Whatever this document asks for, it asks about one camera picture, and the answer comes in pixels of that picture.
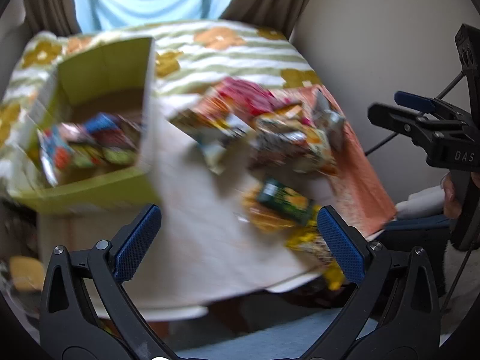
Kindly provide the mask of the person right hand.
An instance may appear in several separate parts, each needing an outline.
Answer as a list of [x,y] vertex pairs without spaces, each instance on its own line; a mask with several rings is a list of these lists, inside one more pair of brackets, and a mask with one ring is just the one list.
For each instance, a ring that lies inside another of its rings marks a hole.
[[450,172],[442,179],[441,187],[444,192],[443,213],[449,219],[457,219],[461,214],[462,205],[456,198],[456,189]]

